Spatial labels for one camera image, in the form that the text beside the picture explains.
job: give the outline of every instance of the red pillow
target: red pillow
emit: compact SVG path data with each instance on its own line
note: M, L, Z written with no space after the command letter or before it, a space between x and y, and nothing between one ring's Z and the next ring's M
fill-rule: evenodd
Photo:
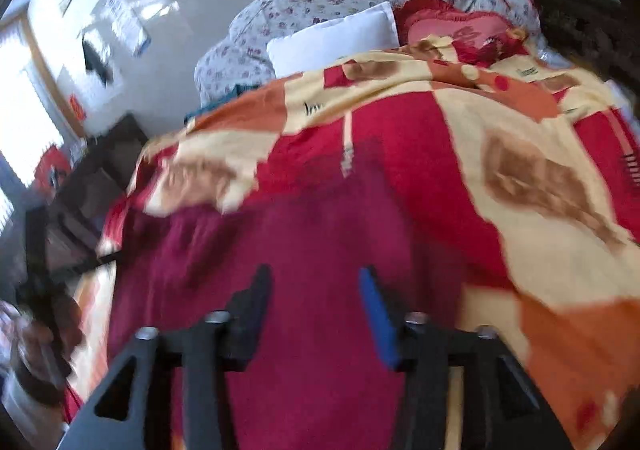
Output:
M460 62L488 67L501 58L526 53L527 34L496 12L466 13L443 0L409 0L394 11L400 44L429 35L453 38Z

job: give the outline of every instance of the window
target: window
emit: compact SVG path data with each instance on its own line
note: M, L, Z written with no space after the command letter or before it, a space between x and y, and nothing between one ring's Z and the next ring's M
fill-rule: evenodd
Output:
M11 217L11 212L13 211L14 206L11 204L8 197L4 195L2 189L0 189L0 234L2 233L2 230L4 230L9 217Z
M0 152L25 187L33 182L43 153L63 143L31 81L30 64L31 51L18 26L5 30L0 37Z
M0 152L22 184L29 186L40 157L52 143L61 147L62 135L42 106L26 71L12 80L2 80L1 87Z

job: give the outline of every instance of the blue plastic part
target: blue plastic part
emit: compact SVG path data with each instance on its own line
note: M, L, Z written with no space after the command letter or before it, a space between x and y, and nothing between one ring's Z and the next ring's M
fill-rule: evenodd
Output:
M378 356L386 366L395 370L400 364L400 354L396 348L396 329L386 313L385 302L369 268L360 269L359 281L360 295L367 311Z

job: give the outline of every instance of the teal cloth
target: teal cloth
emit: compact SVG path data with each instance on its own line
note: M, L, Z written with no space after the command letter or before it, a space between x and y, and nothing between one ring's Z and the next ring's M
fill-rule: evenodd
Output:
M201 107L197 111L194 111L193 113L187 114L187 116L184 117L184 124L187 125L189 120L191 120L192 118L203 115L204 113L208 113L210 111L214 111L218 109L218 107L223 106L224 104L233 100L234 98L238 98L242 93L245 93L247 91L253 91L258 87L260 87L259 84L258 85L236 84L234 88L223 97L220 97L217 100L213 100L212 102L205 104L203 107Z

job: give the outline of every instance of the screw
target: screw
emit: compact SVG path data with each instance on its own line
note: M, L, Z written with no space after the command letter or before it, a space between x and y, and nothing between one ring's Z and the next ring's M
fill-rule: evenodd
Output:
M498 337L498 332L490 325L482 325L476 329L479 338L483 340L493 340Z
M136 333L136 338L138 340L152 340L156 336L158 336L158 329L155 327L141 327Z
M231 320L231 313L228 311L212 311L205 318L207 324L224 324Z
M409 325L425 325L429 321L429 316L420 311L412 311L404 317L404 323Z

